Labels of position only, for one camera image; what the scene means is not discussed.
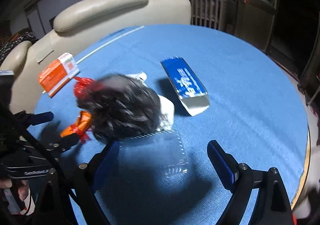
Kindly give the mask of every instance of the sofa backrest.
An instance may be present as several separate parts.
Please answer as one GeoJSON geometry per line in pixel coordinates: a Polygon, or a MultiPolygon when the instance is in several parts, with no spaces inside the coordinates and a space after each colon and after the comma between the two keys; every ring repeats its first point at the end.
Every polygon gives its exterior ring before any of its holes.
{"type": "Polygon", "coordinates": [[[75,56],[102,37],[125,27],[190,24],[190,21],[189,0],[80,1],[57,15],[53,30],[29,49],[21,46],[28,50],[23,65],[15,72],[10,109],[13,113],[34,111],[43,91],[38,83],[39,73],[64,52],[75,56]]]}

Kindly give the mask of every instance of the metal screw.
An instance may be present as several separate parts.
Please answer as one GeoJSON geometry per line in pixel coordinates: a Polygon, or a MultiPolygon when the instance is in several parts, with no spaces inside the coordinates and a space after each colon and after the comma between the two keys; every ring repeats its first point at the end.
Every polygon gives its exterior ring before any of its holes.
{"type": "Polygon", "coordinates": [[[248,165],[245,164],[245,163],[240,163],[240,164],[239,164],[239,167],[240,167],[241,169],[243,169],[243,170],[248,169],[248,165]]]}
{"type": "Polygon", "coordinates": [[[55,171],[56,171],[56,170],[55,170],[54,168],[50,168],[50,169],[49,169],[49,174],[54,174],[55,171]]]}
{"type": "Polygon", "coordinates": [[[273,173],[278,173],[278,169],[277,168],[270,168],[271,172],[273,173]]]}
{"type": "Polygon", "coordinates": [[[87,163],[82,163],[82,164],[79,165],[79,168],[80,168],[80,169],[86,169],[87,166],[88,166],[87,163]]]}

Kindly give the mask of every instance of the round table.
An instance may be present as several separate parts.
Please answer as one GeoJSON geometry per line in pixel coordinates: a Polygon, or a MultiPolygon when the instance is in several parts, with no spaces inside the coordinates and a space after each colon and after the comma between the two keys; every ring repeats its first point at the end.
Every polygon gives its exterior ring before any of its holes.
{"type": "MultiPolygon", "coordinates": [[[[277,167],[289,200],[297,191],[306,155],[308,122],[302,102],[282,70],[252,45],[229,34],[190,25],[126,28],[106,36],[75,58],[80,77],[101,78],[110,73],[145,72],[146,84],[175,105],[173,129],[185,147],[190,168],[185,174],[161,179],[143,176],[128,180],[111,176],[96,193],[111,224],[215,224],[231,193],[226,191],[206,153],[210,140],[252,169],[277,167]],[[208,90],[211,105],[191,117],[182,107],[160,61],[185,59],[208,90]]],[[[42,95],[36,113],[52,111],[50,123],[30,127],[47,143],[75,122],[72,80],[53,98],[42,95]]],[[[88,162],[104,144],[94,139],[62,154],[67,175],[88,162]]],[[[254,190],[242,224],[247,224],[257,195],[254,190]]],[[[85,224],[74,203],[79,224],[85,224]]]]}

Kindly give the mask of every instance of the orange wrapper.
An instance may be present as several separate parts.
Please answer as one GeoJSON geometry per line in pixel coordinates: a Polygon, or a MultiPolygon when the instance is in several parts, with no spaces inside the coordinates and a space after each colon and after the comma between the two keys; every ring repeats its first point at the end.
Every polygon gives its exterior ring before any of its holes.
{"type": "Polygon", "coordinates": [[[65,128],[65,130],[60,133],[60,136],[65,137],[76,133],[79,135],[81,142],[84,143],[86,140],[89,140],[89,137],[85,132],[90,126],[91,114],[86,111],[81,111],[80,116],[76,119],[76,122],[65,128]]]}

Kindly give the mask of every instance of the orange box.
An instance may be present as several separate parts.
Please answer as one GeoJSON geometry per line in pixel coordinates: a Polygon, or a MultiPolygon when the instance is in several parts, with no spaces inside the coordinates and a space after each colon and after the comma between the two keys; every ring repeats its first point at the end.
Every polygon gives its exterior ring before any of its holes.
{"type": "Polygon", "coordinates": [[[52,97],[79,72],[73,56],[64,53],[39,74],[39,84],[52,97]]]}

